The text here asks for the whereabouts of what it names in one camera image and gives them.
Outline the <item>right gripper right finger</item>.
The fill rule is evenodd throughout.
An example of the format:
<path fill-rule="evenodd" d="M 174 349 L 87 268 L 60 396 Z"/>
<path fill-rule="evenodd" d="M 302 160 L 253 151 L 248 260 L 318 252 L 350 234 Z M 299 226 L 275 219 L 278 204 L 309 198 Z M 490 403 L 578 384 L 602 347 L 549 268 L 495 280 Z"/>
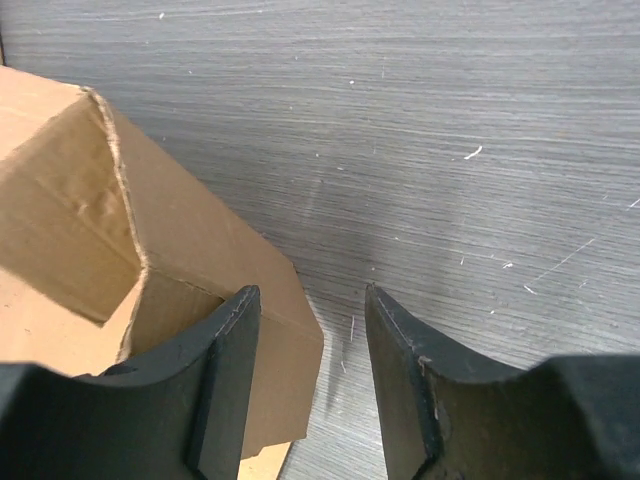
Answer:
<path fill-rule="evenodd" d="M 521 370 L 369 285 L 368 349 L 391 479 L 635 479 L 639 359 L 563 355 Z"/>

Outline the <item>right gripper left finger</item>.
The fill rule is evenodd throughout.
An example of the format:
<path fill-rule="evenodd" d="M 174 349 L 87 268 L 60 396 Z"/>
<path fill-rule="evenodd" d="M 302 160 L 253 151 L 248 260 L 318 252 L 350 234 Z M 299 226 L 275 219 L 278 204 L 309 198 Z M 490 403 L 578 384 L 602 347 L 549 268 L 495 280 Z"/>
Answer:
<path fill-rule="evenodd" d="M 99 375 L 1 367 L 5 479 L 233 479 L 260 327 L 260 291 Z"/>

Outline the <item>brown cardboard box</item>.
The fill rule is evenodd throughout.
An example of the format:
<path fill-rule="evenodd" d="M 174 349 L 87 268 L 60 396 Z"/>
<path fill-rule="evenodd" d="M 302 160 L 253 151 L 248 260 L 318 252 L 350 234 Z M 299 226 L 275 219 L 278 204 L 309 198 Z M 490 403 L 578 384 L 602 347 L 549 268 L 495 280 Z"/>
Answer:
<path fill-rule="evenodd" d="M 96 91 L 1 71 L 1 357 L 99 373 L 246 285 L 261 321 L 239 475 L 307 433 L 324 347 L 293 264 Z"/>

